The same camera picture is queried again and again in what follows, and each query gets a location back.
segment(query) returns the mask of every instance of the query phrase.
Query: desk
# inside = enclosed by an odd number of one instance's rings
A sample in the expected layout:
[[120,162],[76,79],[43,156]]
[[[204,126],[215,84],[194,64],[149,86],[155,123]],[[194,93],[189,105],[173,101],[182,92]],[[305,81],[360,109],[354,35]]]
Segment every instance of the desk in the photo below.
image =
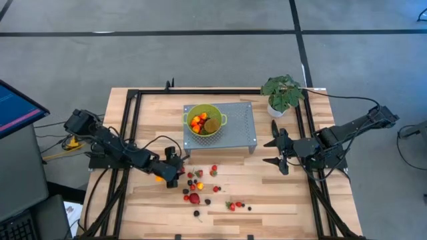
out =
[[[105,113],[104,125],[120,129],[127,88],[113,88]],[[332,110],[327,97],[310,94],[310,105],[316,130],[334,124]],[[248,148],[195,150],[185,165],[187,171],[203,169],[201,179],[205,189],[199,192],[201,204],[196,206],[183,200],[182,189],[187,187],[186,176],[179,180],[179,187],[166,189],[165,182],[156,182],[154,175],[147,175],[132,169],[123,219],[121,239],[173,239],[181,234],[183,239],[224,238],[247,239],[315,239],[316,228],[313,218],[312,202],[307,177],[301,167],[289,166],[290,174],[282,175],[278,168],[262,161],[263,158],[276,157],[276,148],[265,148],[264,143],[272,140],[271,121],[267,113],[268,98],[260,95],[144,95],[139,111],[136,143],[144,146],[158,135],[167,135],[183,144],[183,125],[181,115],[183,105],[199,103],[229,103],[251,101],[258,146],[254,154]],[[131,113],[135,100],[131,103]],[[300,104],[306,135],[309,135],[304,104]],[[129,117],[127,136],[129,136],[132,117]],[[278,127],[285,127],[292,139],[299,139],[295,109],[276,119]],[[172,146],[167,139],[159,139],[149,149],[164,157],[164,148]],[[218,176],[209,176],[209,168],[218,165]],[[88,196],[102,170],[91,173],[81,219],[84,219]],[[111,170],[99,182],[93,195],[89,210],[89,224],[92,223],[105,206]],[[327,180],[332,206],[338,215],[356,234],[361,235],[356,207],[348,179],[335,171]],[[222,192],[214,193],[213,186],[222,187]],[[207,206],[204,199],[212,204]],[[226,209],[226,201],[242,201],[248,208],[237,208],[236,212]],[[199,219],[193,211],[200,212]],[[321,207],[324,233],[328,235],[326,212]],[[109,220],[108,233],[112,234],[115,209]]]

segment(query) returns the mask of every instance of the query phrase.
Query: white flower pot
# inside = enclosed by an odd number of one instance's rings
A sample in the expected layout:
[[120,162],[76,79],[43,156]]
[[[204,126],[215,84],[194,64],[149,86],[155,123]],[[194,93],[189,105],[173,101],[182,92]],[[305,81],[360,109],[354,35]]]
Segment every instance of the white flower pot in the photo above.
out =
[[272,117],[281,117],[283,116],[283,114],[285,114],[286,111],[284,111],[283,113],[277,110],[274,110],[274,108],[272,106],[270,106],[270,104],[267,104],[267,112],[272,116]]

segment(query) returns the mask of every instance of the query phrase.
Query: kiwi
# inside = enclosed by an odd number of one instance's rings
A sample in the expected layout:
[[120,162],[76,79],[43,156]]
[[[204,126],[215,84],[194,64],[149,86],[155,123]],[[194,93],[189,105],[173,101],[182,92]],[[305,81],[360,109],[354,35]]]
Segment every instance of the kiwi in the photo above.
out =
[[204,128],[208,133],[215,133],[220,128],[220,122],[217,119],[209,119],[205,122]]

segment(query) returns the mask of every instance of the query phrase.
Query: keyboard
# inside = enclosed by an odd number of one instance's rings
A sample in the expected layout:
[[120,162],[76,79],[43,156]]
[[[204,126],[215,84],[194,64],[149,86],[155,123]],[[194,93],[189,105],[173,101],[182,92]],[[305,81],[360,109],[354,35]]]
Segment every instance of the keyboard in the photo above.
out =
[[33,218],[26,210],[0,223],[0,240],[37,240]]

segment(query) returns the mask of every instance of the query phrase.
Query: monitor screen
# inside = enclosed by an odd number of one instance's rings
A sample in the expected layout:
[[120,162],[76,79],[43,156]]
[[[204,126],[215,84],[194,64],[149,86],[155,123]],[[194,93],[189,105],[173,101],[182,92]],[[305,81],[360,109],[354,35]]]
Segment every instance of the monitor screen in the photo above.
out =
[[0,139],[48,114],[46,108],[0,80]]

